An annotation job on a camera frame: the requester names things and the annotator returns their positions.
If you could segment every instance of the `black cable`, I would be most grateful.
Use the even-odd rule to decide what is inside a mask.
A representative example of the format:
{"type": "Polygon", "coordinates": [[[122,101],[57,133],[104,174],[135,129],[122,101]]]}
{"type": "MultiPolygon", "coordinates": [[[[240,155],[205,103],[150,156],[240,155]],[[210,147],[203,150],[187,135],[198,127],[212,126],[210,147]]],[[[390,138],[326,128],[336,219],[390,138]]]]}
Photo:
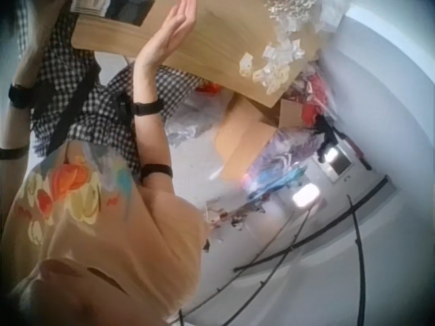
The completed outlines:
{"type": "Polygon", "coordinates": [[[269,255],[268,257],[265,257],[263,259],[260,259],[258,261],[255,261],[254,263],[239,266],[234,268],[234,272],[238,272],[239,270],[245,270],[246,268],[251,268],[263,263],[266,263],[274,258],[278,258],[285,253],[289,253],[293,251],[294,249],[297,249],[303,245],[306,245],[308,242],[311,242],[318,238],[319,236],[323,235],[330,229],[332,229],[334,226],[338,225],[342,221],[344,221],[352,212],[357,211],[361,206],[366,204],[374,195],[376,195],[387,183],[389,182],[388,177],[385,176],[372,190],[370,190],[359,202],[356,203],[356,205],[353,206],[352,209],[348,209],[343,214],[338,216],[334,221],[330,222],[328,225],[320,229],[319,231],[314,232],[312,235],[307,236],[306,238],[302,239],[301,241],[295,243],[293,246],[288,246],[286,249],[280,250],[276,253],[273,253],[272,255],[269,255]]]}
{"type": "MultiPolygon", "coordinates": [[[[364,204],[366,204],[374,195],[376,195],[387,183],[389,182],[388,177],[385,176],[372,190],[370,190],[354,207],[353,210],[356,211],[358,210],[361,206],[363,206],[364,204]]],[[[199,308],[203,307],[205,304],[209,303],[212,299],[214,299],[216,296],[219,295],[219,293],[221,293],[223,290],[225,290],[228,286],[231,285],[232,282],[234,282],[236,279],[238,279],[238,277],[240,277],[240,275],[242,275],[242,273],[244,273],[244,271],[246,271],[248,268],[263,264],[267,261],[270,261],[274,258],[277,258],[281,255],[284,255],[286,253],[290,253],[292,252],[294,249],[297,249],[303,245],[306,245],[307,243],[315,240],[316,238],[318,238],[319,236],[323,235],[324,233],[326,233],[327,231],[329,231],[330,229],[332,229],[334,226],[338,225],[340,222],[344,221],[346,218],[348,218],[348,216],[350,216],[350,214],[352,213],[352,209],[349,209],[348,211],[344,212],[342,215],[340,215],[339,217],[337,217],[334,221],[330,222],[328,225],[326,225],[324,228],[320,229],[319,231],[314,232],[312,235],[307,236],[306,238],[302,239],[299,242],[296,242],[292,247],[289,246],[284,250],[278,251],[272,255],[269,255],[268,257],[265,257],[264,259],[261,259],[259,261],[256,261],[257,258],[266,250],[266,248],[272,243],[272,241],[275,240],[275,238],[279,235],[279,233],[284,229],[285,225],[283,225],[282,229],[275,235],[275,237],[261,250],[261,252],[259,254],[257,254],[254,259],[244,265],[244,266],[239,266],[236,267],[234,269],[234,272],[239,272],[238,274],[236,274],[232,279],[230,279],[223,287],[220,287],[219,289],[217,289],[217,291],[210,295],[207,299],[205,299],[203,302],[201,302],[199,305],[197,305],[196,307],[194,307],[193,309],[191,309],[190,311],[188,311],[187,313],[184,314],[184,316],[188,316],[189,314],[192,314],[193,312],[197,311],[199,308]]],[[[172,321],[170,323],[170,325],[178,322],[179,319],[176,319],[174,321],[172,321]]]]}
{"type": "MultiPolygon", "coordinates": [[[[302,224],[299,227],[299,230],[297,231],[297,233],[294,235],[292,244],[294,244],[296,242],[296,240],[299,237],[300,232],[302,231],[302,228],[304,227],[305,223],[307,222],[308,216],[311,213],[311,209],[314,207],[314,203],[311,205],[310,209],[307,212],[307,215],[304,218],[304,221],[302,222],[302,224]]],[[[287,255],[289,253],[285,253],[283,255],[283,257],[279,260],[278,264],[273,268],[272,272],[269,274],[269,276],[267,276],[266,280],[263,282],[260,282],[260,287],[257,289],[257,291],[254,292],[253,295],[251,295],[251,297],[240,307],[240,309],[238,309],[236,311],[235,314],[233,314],[222,326],[228,326],[229,324],[231,324],[241,313],[242,311],[244,311],[244,309],[246,309],[246,307],[249,306],[249,304],[256,298],[256,296],[261,292],[261,290],[263,290],[263,288],[266,286],[266,284],[271,280],[271,278],[273,277],[273,275],[276,273],[276,271],[278,270],[278,268],[281,266],[281,264],[284,262],[284,260],[286,259],[287,255]]]]}
{"type": "MultiPolygon", "coordinates": [[[[259,256],[261,256],[261,254],[263,254],[263,252],[265,252],[269,246],[272,244],[272,242],[275,241],[275,239],[278,237],[278,235],[280,235],[280,233],[285,229],[285,227],[288,225],[288,223],[293,220],[293,216],[294,216],[295,211],[290,215],[290,217],[287,219],[287,221],[285,221],[285,223],[283,224],[283,226],[281,226],[281,228],[278,230],[278,232],[269,240],[269,242],[263,247],[263,249],[256,254],[256,256],[250,261],[250,263],[253,263],[257,260],[257,258],[259,258],[259,256]]],[[[231,285],[232,282],[234,282],[236,279],[238,279],[240,277],[240,275],[242,275],[244,273],[244,271],[246,271],[246,269],[242,269],[237,275],[235,275],[232,279],[230,279],[223,287],[220,287],[219,289],[217,289],[217,291],[210,295],[207,299],[205,299],[204,301],[202,301],[199,305],[197,305],[196,307],[194,307],[193,309],[189,310],[187,313],[184,314],[184,317],[188,316],[189,314],[192,314],[193,312],[197,311],[199,308],[201,308],[202,306],[204,306],[205,304],[209,303],[212,299],[214,299],[219,293],[221,293],[223,290],[225,290],[227,287],[229,287],[231,285]]],[[[170,323],[170,325],[176,323],[179,321],[178,319],[175,319],[174,321],[172,321],[170,323]]]]}
{"type": "MultiPolygon", "coordinates": [[[[347,195],[351,209],[353,208],[352,199],[347,195]]],[[[360,228],[358,227],[358,221],[356,219],[355,211],[352,211],[353,223],[355,224],[356,240],[355,243],[358,246],[358,259],[360,261],[360,305],[358,308],[358,326],[364,326],[364,315],[366,312],[366,269],[364,267],[364,255],[362,252],[362,242],[360,228]]]]}
{"type": "Polygon", "coordinates": [[[180,326],[184,326],[183,312],[181,311],[181,309],[178,310],[178,320],[179,320],[180,326]]]}

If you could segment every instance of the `black bag strap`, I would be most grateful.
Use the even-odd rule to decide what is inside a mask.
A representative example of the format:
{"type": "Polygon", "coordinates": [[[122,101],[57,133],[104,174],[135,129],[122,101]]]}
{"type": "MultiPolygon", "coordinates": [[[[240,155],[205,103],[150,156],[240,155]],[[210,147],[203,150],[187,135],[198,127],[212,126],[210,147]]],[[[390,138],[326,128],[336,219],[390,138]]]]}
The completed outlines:
{"type": "Polygon", "coordinates": [[[60,120],[54,129],[50,144],[48,145],[47,156],[62,146],[67,139],[69,128],[83,112],[83,105],[88,99],[89,93],[95,85],[95,81],[98,79],[100,70],[100,66],[98,66],[97,63],[94,64],[79,83],[72,99],[60,115],[60,120]]]}
{"type": "Polygon", "coordinates": [[[20,148],[3,149],[0,148],[0,160],[17,160],[29,153],[30,145],[26,145],[20,148]]]}
{"type": "Polygon", "coordinates": [[[53,99],[53,95],[55,92],[53,84],[48,81],[42,81],[41,83],[36,85],[36,103],[35,108],[33,109],[33,123],[31,131],[35,128],[36,124],[41,122],[41,117],[44,114],[44,111],[48,108],[48,105],[53,99]]]}

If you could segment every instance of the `cardboard box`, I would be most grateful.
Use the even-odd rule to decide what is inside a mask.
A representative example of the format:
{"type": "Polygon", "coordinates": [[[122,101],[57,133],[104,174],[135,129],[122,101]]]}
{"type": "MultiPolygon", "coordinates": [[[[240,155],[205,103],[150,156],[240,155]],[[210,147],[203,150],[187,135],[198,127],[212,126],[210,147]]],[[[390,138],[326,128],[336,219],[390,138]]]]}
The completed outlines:
{"type": "Polygon", "coordinates": [[[304,120],[302,119],[302,110],[302,104],[282,99],[281,108],[279,110],[279,127],[305,127],[304,120]]]}
{"type": "Polygon", "coordinates": [[[236,94],[215,138],[216,150],[224,161],[221,178],[240,180],[276,130],[253,103],[236,94]]]}
{"type": "Polygon", "coordinates": [[[220,177],[241,180],[278,128],[306,128],[314,111],[313,105],[284,99],[269,109],[235,94],[215,138],[215,148],[224,161],[220,177]]]}

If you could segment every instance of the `light fixture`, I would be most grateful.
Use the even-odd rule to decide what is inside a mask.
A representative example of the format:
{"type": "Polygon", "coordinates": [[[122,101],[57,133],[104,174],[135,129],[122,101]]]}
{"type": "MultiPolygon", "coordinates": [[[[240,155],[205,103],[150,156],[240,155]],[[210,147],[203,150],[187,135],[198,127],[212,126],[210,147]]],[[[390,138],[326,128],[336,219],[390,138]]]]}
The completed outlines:
{"type": "Polygon", "coordinates": [[[325,154],[325,161],[328,163],[332,163],[337,158],[337,156],[337,148],[333,147],[325,154]]]}
{"type": "Polygon", "coordinates": [[[305,207],[312,203],[319,195],[319,188],[316,185],[309,183],[293,195],[293,201],[298,207],[305,207]]]}

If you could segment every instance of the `brown cardboard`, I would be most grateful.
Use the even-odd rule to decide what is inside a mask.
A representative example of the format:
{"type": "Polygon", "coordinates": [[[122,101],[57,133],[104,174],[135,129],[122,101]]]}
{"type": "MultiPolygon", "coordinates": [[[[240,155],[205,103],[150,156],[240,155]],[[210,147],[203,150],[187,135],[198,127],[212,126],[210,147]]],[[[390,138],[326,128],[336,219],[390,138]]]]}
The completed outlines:
{"type": "Polygon", "coordinates": [[[245,97],[231,100],[216,138],[215,147],[224,160],[221,178],[240,180],[272,138],[276,127],[245,97]]]}
{"type": "Polygon", "coordinates": [[[279,127],[296,127],[303,128],[305,126],[302,120],[302,104],[292,101],[281,100],[281,110],[279,116],[279,127]]]}

